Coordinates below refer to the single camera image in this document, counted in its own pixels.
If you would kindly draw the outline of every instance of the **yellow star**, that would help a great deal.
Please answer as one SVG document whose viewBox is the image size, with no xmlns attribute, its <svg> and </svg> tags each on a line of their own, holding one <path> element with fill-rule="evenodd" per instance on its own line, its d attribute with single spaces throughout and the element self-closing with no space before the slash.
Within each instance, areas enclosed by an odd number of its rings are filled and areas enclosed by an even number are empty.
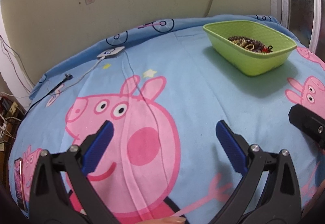
<svg viewBox="0 0 325 224">
<path fill-rule="evenodd" d="M 106 65 L 103 66 L 103 69 L 107 69 L 107 68 L 109 68 L 110 66 L 111 66 L 111 64 L 106 64 Z"/>
<path fill-rule="evenodd" d="M 143 78 L 153 78 L 153 76 L 157 73 L 157 71 L 154 71 L 152 69 L 147 70 L 143 73 Z"/>
</svg>

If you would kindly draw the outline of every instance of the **basket rim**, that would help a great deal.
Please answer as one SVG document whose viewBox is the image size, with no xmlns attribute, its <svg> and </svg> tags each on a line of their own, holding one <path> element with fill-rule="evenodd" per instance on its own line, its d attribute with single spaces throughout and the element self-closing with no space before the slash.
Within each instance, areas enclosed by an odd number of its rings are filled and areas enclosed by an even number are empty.
<svg viewBox="0 0 325 224">
<path fill-rule="evenodd" d="M 222 37 L 221 35 L 209 30 L 207 27 L 211 26 L 211 25 L 216 25 L 216 24 L 230 24 L 230 23 L 234 23 L 234 22 L 244 22 L 244 23 L 251 23 L 251 24 L 258 24 L 259 26 L 261 27 L 264 27 L 264 28 L 267 28 L 268 30 L 272 30 L 273 32 L 276 32 L 277 34 L 281 35 L 282 37 L 286 38 L 287 40 L 289 41 L 292 41 L 292 47 L 289 47 L 289 48 L 285 48 L 285 49 L 282 49 L 280 51 L 275 51 L 273 53 L 255 53 L 255 52 L 252 52 L 252 51 L 249 51 L 249 50 L 246 50 L 246 49 L 243 49 L 242 47 L 234 44 L 233 42 L 229 41 L 228 39 Z M 271 27 L 268 27 L 266 25 L 263 25 L 261 23 L 258 23 L 258 22 L 253 22 L 253 21 L 249 21 L 249 20 L 233 20 L 233 21 L 223 21 L 223 22 L 215 22 L 215 23 L 209 23 L 209 24 L 205 24 L 203 26 L 203 30 L 207 33 L 207 34 L 210 34 L 216 38 L 219 38 L 221 39 L 222 41 L 224 41 L 225 43 L 228 42 L 228 44 L 236 49 L 237 51 L 239 51 L 240 53 L 243 53 L 249 57 L 255 57 L 255 58 L 260 58 L 260 59 L 268 59 L 268 58 L 272 58 L 272 57 L 276 57 L 276 56 L 280 56 L 282 54 L 285 54 L 285 53 L 288 53 L 288 52 L 291 52 L 293 51 L 294 49 L 297 48 L 297 43 L 292 39 L 290 38 L 289 36 L 275 30 L 275 29 L 272 29 Z"/>
</svg>

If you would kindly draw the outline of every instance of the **white star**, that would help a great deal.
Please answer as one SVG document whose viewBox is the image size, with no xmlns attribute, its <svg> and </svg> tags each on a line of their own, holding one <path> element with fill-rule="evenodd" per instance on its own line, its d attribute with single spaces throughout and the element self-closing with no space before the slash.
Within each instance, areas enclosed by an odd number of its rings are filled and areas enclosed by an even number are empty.
<svg viewBox="0 0 325 224">
<path fill-rule="evenodd" d="M 154 71 L 152 69 L 147 70 L 143 73 L 143 78 L 153 78 L 153 76 L 157 73 L 157 71 Z"/>
</svg>

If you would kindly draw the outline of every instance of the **silver bolt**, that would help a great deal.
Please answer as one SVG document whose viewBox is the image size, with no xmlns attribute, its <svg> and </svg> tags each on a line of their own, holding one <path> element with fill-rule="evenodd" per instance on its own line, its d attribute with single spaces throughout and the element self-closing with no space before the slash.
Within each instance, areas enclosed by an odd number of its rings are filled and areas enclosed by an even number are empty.
<svg viewBox="0 0 325 224">
<path fill-rule="evenodd" d="M 45 157 L 48 155 L 48 150 L 42 150 L 41 151 L 41 157 Z"/>
<path fill-rule="evenodd" d="M 258 152 L 258 151 L 260 150 L 260 147 L 259 147 L 257 144 L 253 144 L 253 145 L 251 146 L 251 150 L 252 150 L 253 152 Z"/>
<path fill-rule="evenodd" d="M 281 153 L 282 153 L 283 156 L 288 156 L 289 155 L 289 151 L 286 150 L 286 149 L 283 149 Z"/>
<path fill-rule="evenodd" d="M 71 153 L 75 153 L 79 150 L 79 146 L 77 145 L 71 145 L 69 148 L 69 151 L 71 151 Z"/>
</svg>

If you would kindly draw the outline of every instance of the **green plastic basket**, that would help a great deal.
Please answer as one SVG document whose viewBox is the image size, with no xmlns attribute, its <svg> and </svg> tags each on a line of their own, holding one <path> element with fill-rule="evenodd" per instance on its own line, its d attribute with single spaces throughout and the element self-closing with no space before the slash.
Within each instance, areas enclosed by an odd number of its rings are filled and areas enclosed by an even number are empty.
<svg viewBox="0 0 325 224">
<path fill-rule="evenodd" d="M 213 48 L 226 60 L 248 76 L 261 75 L 282 65 L 297 47 L 294 40 L 265 25 L 251 21 L 229 21 L 206 24 Z M 258 40 L 267 47 L 273 46 L 273 53 L 255 53 L 230 42 L 229 37 L 245 36 Z"/>
</svg>

